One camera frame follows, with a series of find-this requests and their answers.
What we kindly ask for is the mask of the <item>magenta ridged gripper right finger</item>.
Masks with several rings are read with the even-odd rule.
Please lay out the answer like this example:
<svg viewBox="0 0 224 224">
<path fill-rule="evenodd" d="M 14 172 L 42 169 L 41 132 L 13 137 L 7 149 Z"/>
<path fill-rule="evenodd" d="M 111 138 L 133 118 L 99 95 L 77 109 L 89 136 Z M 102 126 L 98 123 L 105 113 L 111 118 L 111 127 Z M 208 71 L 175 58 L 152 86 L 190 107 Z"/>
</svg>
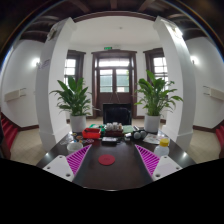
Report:
<svg viewBox="0 0 224 224">
<path fill-rule="evenodd" d="M 143 161 L 146 170 L 154 181 L 182 169 L 182 167 L 172 160 L 168 155 L 159 157 L 153 152 L 139 145 L 136 145 L 136 149 Z"/>
</svg>

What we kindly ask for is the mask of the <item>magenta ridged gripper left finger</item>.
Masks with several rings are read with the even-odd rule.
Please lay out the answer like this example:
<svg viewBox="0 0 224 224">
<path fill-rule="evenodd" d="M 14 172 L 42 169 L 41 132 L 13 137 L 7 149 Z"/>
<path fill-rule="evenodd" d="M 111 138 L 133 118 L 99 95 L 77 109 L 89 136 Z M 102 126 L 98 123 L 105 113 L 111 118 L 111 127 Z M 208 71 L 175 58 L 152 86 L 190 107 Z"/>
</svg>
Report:
<svg viewBox="0 0 224 224">
<path fill-rule="evenodd" d="M 91 145 L 87 145 L 68 156 L 59 155 L 48 163 L 44 170 L 72 182 L 90 148 Z"/>
</svg>

